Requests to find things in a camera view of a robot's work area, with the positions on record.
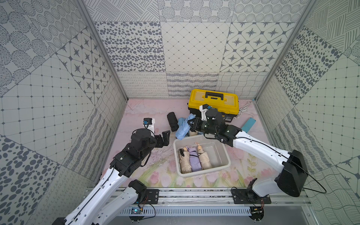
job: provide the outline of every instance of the white plastic bin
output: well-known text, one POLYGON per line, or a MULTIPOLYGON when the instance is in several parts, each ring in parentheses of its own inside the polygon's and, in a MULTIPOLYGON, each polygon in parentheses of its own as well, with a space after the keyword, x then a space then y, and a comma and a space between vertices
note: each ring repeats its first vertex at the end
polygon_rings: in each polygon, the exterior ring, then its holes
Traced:
POLYGON ((206 174, 209 172, 222 170, 228 168, 231 164, 225 145, 218 140, 206 139, 203 135, 186 137, 182 140, 176 139, 174 141, 174 153, 175 153, 175 161, 176 161, 176 170, 179 176, 182 177, 195 176, 199 174, 206 174), (178 155, 179 149, 185 146, 197 147, 195 142, 199 143, 202 146, 203 150, 207 152, 212 168, 207 170, 182 174, 180 170, 180 162, 178 155))

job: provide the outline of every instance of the mounting plate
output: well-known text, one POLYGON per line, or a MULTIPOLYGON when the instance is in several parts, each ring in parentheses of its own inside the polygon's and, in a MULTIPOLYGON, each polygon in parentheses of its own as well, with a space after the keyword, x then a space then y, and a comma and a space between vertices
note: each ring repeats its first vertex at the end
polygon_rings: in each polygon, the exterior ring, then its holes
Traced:
POLYGON ((148 197, 146 204, 157 204, 159 200, 159 189, 146 189, 145 196, 148 197))
MULTIPOLYGON (((234 204, 261 204, 261 200, 256 202, 249 202, 248 197, 246 196, 246 189, 233 189, 232 190, 234 204)), ((264 200, 264 204, 271 204, 270 196, 267 195, 262 198, 264 200)))

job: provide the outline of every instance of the toolbox handle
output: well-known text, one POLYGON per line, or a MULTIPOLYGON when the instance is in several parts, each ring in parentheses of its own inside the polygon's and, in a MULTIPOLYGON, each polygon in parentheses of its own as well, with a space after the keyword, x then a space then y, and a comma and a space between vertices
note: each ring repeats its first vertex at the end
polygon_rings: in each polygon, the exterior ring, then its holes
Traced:
POLYGON ((205 92, 205 98, 207 98, 208 96, 215 96, 215 97, 220 97, 221 100, 224 100, 224 94, 220 94, 220 93, 213 93, 213 92, 205 92))

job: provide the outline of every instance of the patterned wall tile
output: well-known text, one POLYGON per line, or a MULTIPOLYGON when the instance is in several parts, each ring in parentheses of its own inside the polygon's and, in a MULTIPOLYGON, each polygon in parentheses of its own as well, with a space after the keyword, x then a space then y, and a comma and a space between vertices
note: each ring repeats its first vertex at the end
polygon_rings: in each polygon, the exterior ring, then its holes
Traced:
POLYGON ((277 69, 275 77, 296 105, 340 54, 316 33, 304 27, 277 69))
POLYGON ((93 21, 159 21, 156 0, 85 0, 93 21))
POLYGON ((4 136, 0 137, 0 143, 1 220, 25 224, 60 165, 4 136))
POLYGON ((95 22, 117 72, 164 72, 160 23, 95 22))
POLYGON ((357 0, 319 0, 305 26, 344 52, 360 34, 357 0))
POLYGON ((81 203, 85 189, 93 185, 93 181, 61 166, 26 224, 52 224, 56 218, 67 216, 81 203))
POLYGON ((360 198, 359 160, 360 156, 357 156, 336 165, 339 172, 358 198, 360 198))
POLYGON ((94 108, 55 55, 8 91, 1 102, 0 132, 60 163, 94 108))
POLYGON ((73 36, 85 28, 82 16, 73 2, 65 1, 36 1, 19 2, 18 9, 25 13, 34 23, 53 51, 57 51, 73 36))
POLYGON ((295 108, 271 133, 277 147, 288 151, 295 149, 303 154, 310 174, 334 165, 295 108))
POLYGON ((169 97, 165 72, 118 72, 117 75, 130 98, 169 97))
POLYGON ((238 0, 232 21, 296 22, 308 0, 238 0))
POLYGON ((236 94, 239 98, 254 98, 266 76, 266 72, 219 73, 216 91, 236 94))
POLYGON ((96 181, 99 171, 102 170, 99 163, 106 160, 113 133, 99 110, 95 108, 62 165, 96 181))
POLYGON ((16 2, 0 6, 0 95, 4 95, 53 52, 16 2))
POLYGON ((296 105, 334 163, 360 155, 359 65, 345 55, 296 105))
POLYGON ((101 115, 113 131, 116 131, 119 126, 125 106, 126 99, 120 91, 117 81, 111 76, 95 107, 100 110, 101 115))
POLYGON ((161 22, 167 72, 219 72, 228 23, 161 22))
POLYGON ((295 23, 231 23, 220 70, 269 72, 295 23))
POLYGON ((360 35, 355 41, 344 51, 344 55, 348 56, 357 64, 360 64, 360 35))
POLYGON ((98 44, 87 28, 55 53, 81 89, 95 105, 110 77, 98 44))
MULTIPOLYGON (((333 166, 314 174, 314 178, 321 183, 327 193, 321 194, 305 190, 321 224, 359 224, 360 200, 333 166)), ((310 177, 305 188, 323 192, 324 190, 310 177)))
POLYGON ((193 89, 215 91, 218 73, 166 73, 169 97, 190 97, 193 89))
POLYGON ((294 108, 275 77, 270 78, 257 103, 270 132, 294 108))
POLYGON ((236 0, 158 0, 160 21, 230 22, 236 0))

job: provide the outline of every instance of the purple folded umbrella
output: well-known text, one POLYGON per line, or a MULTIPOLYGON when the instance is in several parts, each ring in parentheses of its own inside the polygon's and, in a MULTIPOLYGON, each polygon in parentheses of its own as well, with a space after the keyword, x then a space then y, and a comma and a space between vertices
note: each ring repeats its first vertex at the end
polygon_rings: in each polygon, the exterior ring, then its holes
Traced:
POLYGON ((199 159, 198 152, 195 147, 186 147, 190 153, 190 165, 191 171, 196 172, 201 170, 201 163, 199 159))

